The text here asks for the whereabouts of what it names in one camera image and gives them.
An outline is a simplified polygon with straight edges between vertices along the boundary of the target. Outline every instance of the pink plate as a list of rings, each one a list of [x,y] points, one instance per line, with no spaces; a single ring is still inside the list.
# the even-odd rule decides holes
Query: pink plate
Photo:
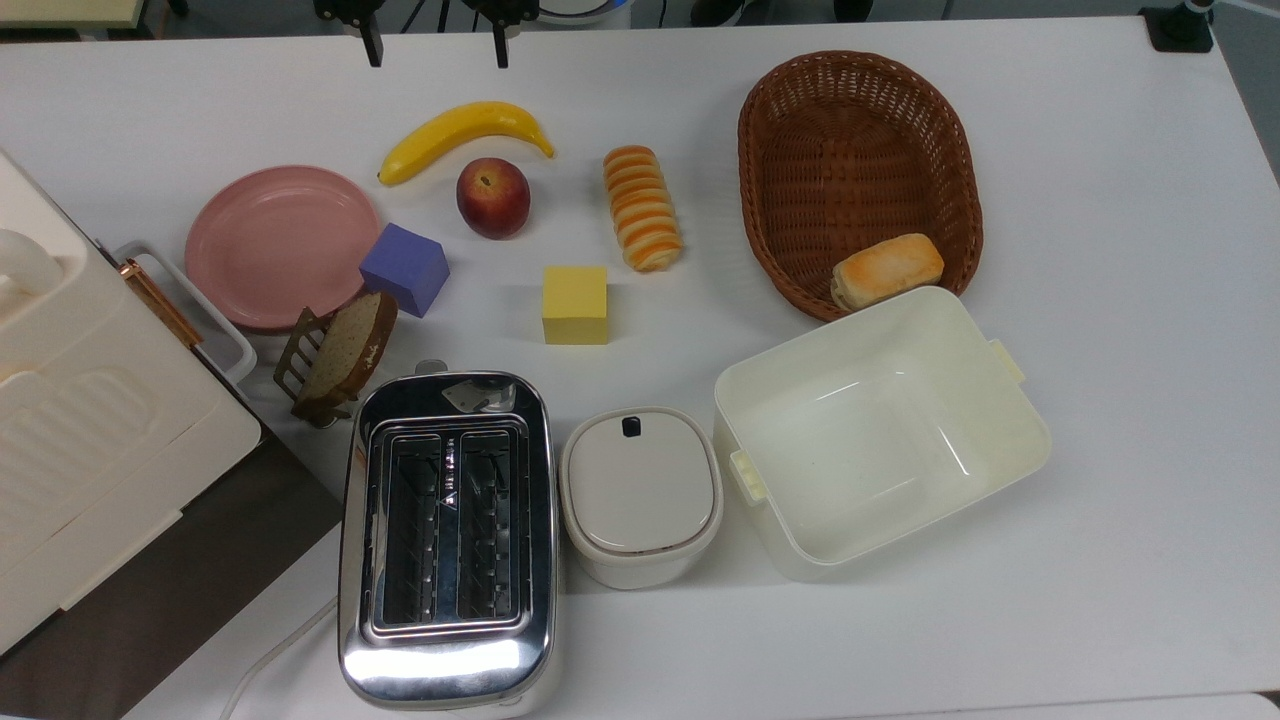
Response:
[[[324,316],[360,292],[360,263],[380,231],[374,205],[347,178],[268,168],[200,211],[187,234],[187,274],[237,325],[288,331],[303,307]]]

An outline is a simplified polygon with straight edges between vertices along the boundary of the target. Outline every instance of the purple cube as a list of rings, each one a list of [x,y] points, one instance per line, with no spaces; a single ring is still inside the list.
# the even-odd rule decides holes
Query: purple cube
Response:
[[[434,240],[388,223],[360,264],[365,287],[387,292],[401,310],[421,318],[449,277],[444,247]]]

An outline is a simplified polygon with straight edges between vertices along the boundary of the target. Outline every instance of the power cord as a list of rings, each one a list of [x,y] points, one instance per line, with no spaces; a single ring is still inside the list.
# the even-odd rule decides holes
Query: power cord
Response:
[[[244,694],[244,691],[248,689],[248,684],[253,682],[253,678],[256,678],[264,667],[270,665],[273,660],[279,657],[282,652],[289,650],[293,643],[302,639],[302,635],[307,634],[311,628],[315,628],[320,623],[320,620],[324,620],[326,615],[333,612],[334,607],[338,607],[338,596],[334,596],[333,600],[325,603],[324,607],[317,610],[310,620],[302,624],[302,626],[293,630],[293,634],[280,641],[280,644],[273,647],[266,655],[259,659],[259,661],[244,673],[244,676],[241,678],[241,682],[236,685],[236,692],[232,693],[232,697],[227,698],[227,706],[223,707],[223,714],[218,717],[218,720],[229,720],[232,712],[236,712],[236,706],[239,703],[239,698]]]

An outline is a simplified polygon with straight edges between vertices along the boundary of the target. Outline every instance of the foam block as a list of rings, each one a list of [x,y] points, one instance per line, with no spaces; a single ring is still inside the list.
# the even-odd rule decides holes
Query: foam block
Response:
[[[543,336],[548,345],[609,342],[608,291],[600,265],[543,270]]]
[[[388,223],[360,264],[365,287],[396,299],[401,310],[421,318],[449,277],[444,247]]]

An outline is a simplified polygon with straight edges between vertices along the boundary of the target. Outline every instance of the plastic storage box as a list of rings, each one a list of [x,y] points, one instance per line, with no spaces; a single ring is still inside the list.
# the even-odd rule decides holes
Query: plastic storage box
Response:
[[[710,442],[669,407],[616,410],[582,423],[564,445],[559,484],[582,568],[617,589],[682,575],[724,514]]]
[[[1039,469],[1021,374],[924,287],[744,360],[713,445],[783,575],[812,580]]]

